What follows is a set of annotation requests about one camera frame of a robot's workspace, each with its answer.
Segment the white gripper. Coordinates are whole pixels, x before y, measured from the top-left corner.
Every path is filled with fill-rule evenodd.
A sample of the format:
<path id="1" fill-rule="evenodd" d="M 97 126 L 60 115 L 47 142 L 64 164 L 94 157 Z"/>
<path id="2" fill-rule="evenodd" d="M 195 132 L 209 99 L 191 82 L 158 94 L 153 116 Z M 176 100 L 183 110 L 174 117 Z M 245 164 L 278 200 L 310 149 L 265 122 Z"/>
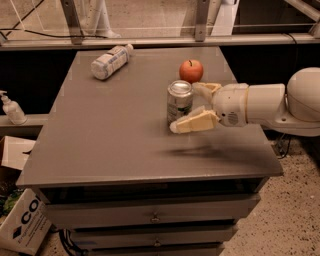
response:
<path id="1" fill-rule="evenodd" d="M 172 122 L 170 130 L 176 134 L 213 129 L 218 122 L 226 127 L 243 127 L 247 124 L 246 103 L 249 86 L 245 83 L 228 84 L 196 82 L 192 84 L 194 93 L 208 103 L 213 110 L 198 107 L 188 115 Z"/>

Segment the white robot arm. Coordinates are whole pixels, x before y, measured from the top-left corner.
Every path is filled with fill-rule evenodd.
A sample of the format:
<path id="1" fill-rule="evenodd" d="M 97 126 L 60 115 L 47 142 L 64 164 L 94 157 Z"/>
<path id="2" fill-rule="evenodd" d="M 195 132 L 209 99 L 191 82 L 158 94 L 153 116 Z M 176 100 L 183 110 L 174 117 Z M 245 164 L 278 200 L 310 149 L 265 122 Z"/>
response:
<path id="1" fill-rule="evenodd" d="M 200 106 L 170 124 L 174 133 L 205 131 L 221 124 L 259 124 L 285 134 L 320 135 L 320 68 L 297 71 L 284 85 L 195 83 L 194 91 L 210 108 Z"/>

